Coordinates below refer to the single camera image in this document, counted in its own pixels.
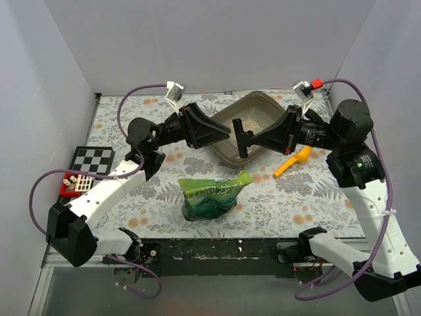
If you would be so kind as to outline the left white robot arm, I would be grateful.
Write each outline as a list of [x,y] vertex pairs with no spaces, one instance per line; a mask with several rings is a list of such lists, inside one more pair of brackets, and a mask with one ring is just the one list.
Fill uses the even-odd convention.
[[134,118],[128,125],[131,150],[106,179],[63,205],[54,204],[47,220],[47,243],[72,266],[80,267],[94,255],[118,255],[125,263],[140,256],[140,238],[127,228],[106,233],[96,230],[99,220],[126,194],[155,175],[165,155],[159,148],[186,141],[200,149],[230,137],[231,130],[206,116],[196,103],[182,107],[163,123]]

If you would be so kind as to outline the green litter bag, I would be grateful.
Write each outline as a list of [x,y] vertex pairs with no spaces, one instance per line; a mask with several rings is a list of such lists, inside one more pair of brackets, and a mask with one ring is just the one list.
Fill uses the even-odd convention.
[[187,221],[213,220],[237,205],[237,196],[253,182],[248,171],[229,180],[179,179],[184,195],[182,213]]

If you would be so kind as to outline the yellow plastic scoop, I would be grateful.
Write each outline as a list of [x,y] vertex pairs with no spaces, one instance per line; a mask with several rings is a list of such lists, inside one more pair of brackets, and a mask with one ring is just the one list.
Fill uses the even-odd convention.
[[305,146],[300,152],[289,158],[282,166],[280,166],[273,174],[274,178],[281,176],[288,168],[294,164],[306,163],[312,152],[312,148]]

